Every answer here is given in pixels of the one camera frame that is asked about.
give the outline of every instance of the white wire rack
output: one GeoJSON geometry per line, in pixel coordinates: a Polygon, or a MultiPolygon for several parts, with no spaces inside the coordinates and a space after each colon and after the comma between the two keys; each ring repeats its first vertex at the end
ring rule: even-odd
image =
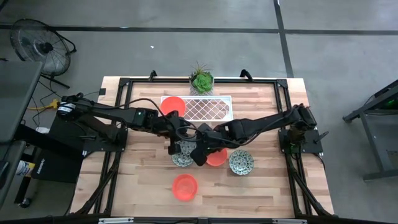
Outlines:
{"type": "MultiPolygon", "coordinates": [[[[170,96],[162,96],[163,102],[170,96]]],[[[184,100],[186,109],[184,118],[188,121],[231,121],[231,96],[177,96],[184,100]]]]}

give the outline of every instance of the orange plastic bowl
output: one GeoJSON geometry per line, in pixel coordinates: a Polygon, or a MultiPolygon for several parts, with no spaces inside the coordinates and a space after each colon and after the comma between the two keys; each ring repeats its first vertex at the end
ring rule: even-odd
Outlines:
{"type": "Polygon", "coordinates": [[[175,178],[172,186],[174,196],[181,201],[189,201],[195,198],[198,191],[198,184],[190,174],[182,174],[175,178]]]}
{"type": "Polygon", "coordinates": [[[226,149],[223,149],[220,152],[211,153],[207,156],[207,164],[211,166],[223,165],[227,157],[228,152],[226,149]]]}
{"type": "Polygon", "coordinates": [[[176,110],[178,111],[178,115],[182,117],[185,114],[185,102],[183,99],[177,96],[170,96],[162,102],[160,105],[160,110],[163,112],[163,114],[168,114],[171,111],[176,110]]]}

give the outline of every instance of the potted plant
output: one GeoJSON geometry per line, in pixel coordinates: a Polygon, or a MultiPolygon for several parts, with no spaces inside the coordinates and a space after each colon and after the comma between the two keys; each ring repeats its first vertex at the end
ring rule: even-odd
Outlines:
{"type": "Polygon", "coordinates": [[[195,71],[191,73],[190,80],[190,92],[193,96],[212,96],[214,87],[214,78],[208,69],[205,69],[206,65],[199,65],[197,63],[195,71]]]}

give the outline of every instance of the gray floor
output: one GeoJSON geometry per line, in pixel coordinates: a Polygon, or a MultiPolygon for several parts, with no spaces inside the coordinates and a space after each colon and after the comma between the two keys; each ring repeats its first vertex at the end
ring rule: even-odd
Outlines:
{"type": "MultiPolygon", "coordinates": [[[[398,29],[398,2],[393,0],[280,0],[280,6],[287,29],[398,29]]],[[[1,22],[22,17],[71,26],[277,28],[271,0],[13,0],[0,12],[1,22]]],[[[96,91],[105,75],[148,75],[151,70],[159,75],[188,75],[196,61],[207,63],[216,76],[236,76],[246,68],[254,77],[286,77],[277,34],[62,34],[76,43],[78,52],[67,74],[60,77],[72,88],[53,84],[60,94],[96,91]]],[[[305,79],[318,128],[330,132],[323,147],[335,213],[397,222],[398,178],[362,181],[364,174],[377,171],[376,163],[362,124],[345,124],[341,117],[397,79],[398,37],[288,35],[287,42],[294,75],[305,79]]],[[[0,57],[18,60],[6,30],[0,30],[0,57]]],[[[34,97],[46,94],[39,86],[34,97]]],[[[25,116],[31,126],[33,114],[25,116]]],[[[53,112],[45,112],[40,125],[49,127],[52,118],[53,112]]],[[[65,213],[73,186],[37,185],[34,203],[27,209],[12,205],[10,193],[0,219],[65,213]]]]}

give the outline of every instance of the white lattice tray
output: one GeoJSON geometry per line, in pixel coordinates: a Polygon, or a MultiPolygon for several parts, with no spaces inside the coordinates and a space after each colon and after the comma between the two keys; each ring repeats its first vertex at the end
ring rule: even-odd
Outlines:
{"type": "Polygon", "coordinates": [[[188,121],[231,121],[231,96],[177,96],[184,100],[184,118],[188,121]]]}

